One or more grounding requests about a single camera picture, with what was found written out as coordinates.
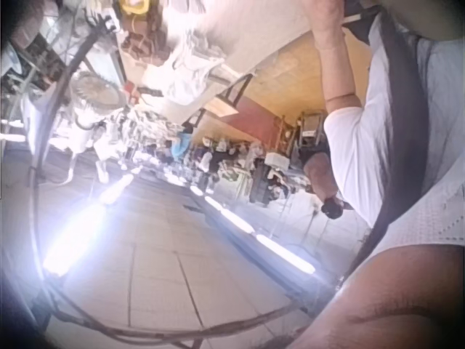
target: wire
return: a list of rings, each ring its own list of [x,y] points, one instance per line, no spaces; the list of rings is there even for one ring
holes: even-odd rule
[[[42,183],[41,185],[53,185],[54,187],[62,187],[64,185],[67,185],[74,178],[74,169],[76,168],[77,161],[78,161],[78,154],[73,153],[73,155],[71,156],[70,166],[69,166],[69,169],[68,169],[68,176],[66,177],[66,179],[64,181],[62,181],[62,182],[53,182],[53,181],[49,180],[49,182]]]

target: fluorescent light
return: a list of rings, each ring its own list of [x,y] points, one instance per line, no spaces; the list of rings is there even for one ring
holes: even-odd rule
[[[125,187],[131,184],[134,179],[133,174],[125,174],[117,183],[113,184],[99,196],[99,201],[105,205],[114,204],[121,196]]]
[[[171,184],[178,185],[180,187],[184,186],[184,183],[179,179],[179,177],[175,176],[172,173],[166,173],[165,177],[168,180],[168,182],[170,182]]]
[[[135,169],[132,169],[131,173],[138,175],[141,170],[142,170],[142,166],[139,166],[139,167],[136,167]]]
[[[194,185],[191,185],[191,186],[190,186],[190,190],[191,190],[196,196],[202,196],[202,195],[203,195],[203,192],[202,192],[199,188],[195,187]]]
[[[0,140],[7,140],[9,142],[25,142],[26,141],[26,136],[25,135],[14,135],[9,133],[8,135],[4,135],[3,133],[0,133]]]
[[[232,213],[229,209],[222,209],[221,214],[225,216],[235,226],[245,231],[247,234],[252,234],[255,231],[250,224],[248,224],[245,220],[237,216],[235,213]]]
[[[157,158],[150,158],[149,162],[152,164],[152,165],[156,165],[158,166],[160,164],[160,161],[157,159]]]
[[[68,139],[67,138],[60,138],[60,137],[53,137],[50,138],[49,143],[56,147],[57,149],[60,149],[61,151],[65,151],[66,148],[68,147]]]
[[[24,129],[24,124],[21,120],[8,121],[5,119],[1,120],[2,125],[10,125],[11,127],[16,127],[18,129]]]
[[[218,211],[221,211],[223,209],[223,206],[218,201],[213,200],[210,196],[206,196],[205,201],[212,205]]]
[[[275,243],[273,240],[267,238],[266,236],[259,234],[256,236],[256,239],[304,273],[313,274],[315,272],[315,267],[313,265],[303,260],[301,257],[296,256],[294,253],[285,249],[280,244]]]
[[[65,226],[45,257],[44,268],[56,276],[65,275],[86,253],[105,218],[105,207],[89,206]]]

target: clothing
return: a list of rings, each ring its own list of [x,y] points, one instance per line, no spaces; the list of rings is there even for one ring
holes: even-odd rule
[[[212,157],[213,157],[212,154],[209,151],[207,151],[202,156],[202,160],[201,160],[200,164],[198,165],[198,168],[201,169],[204,172],[208,172],[209,167],[210,167],[210,161],[211,161]]]
[[[209,164],[209,172],[217,173],[219,171],[219,164],[224,160],[233,161],[238,157],[238,153],[229,154],[228,152],[215,151],[211,156]]]
[[[189,121],[185,121],[182,126],[184,129],[178,134],[179,142],[173,142],[171,145],[171,155],[174,160],[184,155],[189,148],[190,141],[192,140],[192,133],[194,132],[194,126]]]
[[[173,142],[171,145],[171,155],[174,160],[180,158],[186,150],[189,148],[190,140],[192,139],[192,134],[188,133],[179,133],[179,142]]]
[[[321,202],[337,195],[338,186],[332,174],[331,160],[326,153],[314,154],[305,164],[304,173]]]
[[[329,158],[331,158],[331,153],[327,142],[320,142],[314,147],[299,148],[299,159],[302,163],[302,167],[305,167],[305,164],[310,160],[310,158],[317,153],[325,153]]]
[[[370,31],[373,52],[364,108],[342,108],[325,121],[334,177],[344,198],[373,227],[383,199],[390,119],[386,52],[378,16]],[[375,255],[395,246],[464,245],[464,43],[420,39],[418,68],[429,100],[429,154],[425,195],[393,222]]]

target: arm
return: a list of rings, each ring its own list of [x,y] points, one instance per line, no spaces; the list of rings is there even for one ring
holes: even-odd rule
[[[321,61],[323,96],[329,113],[346,107],[361,107],[342,31],[342,0],[301,0],[315,38]]]
[[[462,348],[463,318],[464,248],[398,247],[354,273],[289,349]]]

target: white shirt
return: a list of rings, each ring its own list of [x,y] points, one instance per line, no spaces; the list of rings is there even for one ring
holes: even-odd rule
[[[210,161],[211,161],[212,157],[213,157],[213,155],[209,151],[207,151],[202,156],[202,159],[201,159],[200,164],[198,165],[198,168],[201,169],[202,171],[204,171],[205,173],[207,173],[209,171]]]
[[[385,125],[390,120],[388,62],[379,27],[380,20],[377,17],[369,36],[373,59],[365,107],[339,109],[331,113],[325,121],[337,185],[346,201],[371,227],[376,221],[383,199],[380,165],[387,156]],[[426,66],[429,49],[432,51],[427,75],[424,76],[422,68]],[[452,222],[459,221],[461,229],[454,234],[456,241],[464,244],[463,239],[460,239],[463,236],[457,236],[459,233],[464,234],[464,196],[457,194],[465,184],[464,51],[462,40],[432,45],[430,41],[422,39],[418,43],[418,66],[429,99],[431,131],[424,183],[424,191],[429,192],[391,224],[387,238],[389,232],[391,236],[397,236],[399,232],[415,235],[419,229],[412,229],[412,222],[418,222],[420,216],[424,219],[425,212],[435,212],[436,216],[430,218],[435,220],[436,226],[438,222],[447,227]],[[446,192],[449,197],[443,195],[445,188],[448,188]],[[455,205],[448,207],[448,212],[455,212],[453,217],[446,214],[441,206],[449,201]],[[411,231],[408,232],[405,227],[410,227]],[[428,236],[428,233],[424,231],[421,235]],[[434,238],[429,238],[428,241],[440,243],[440,234],[436,228],[429,235]]]

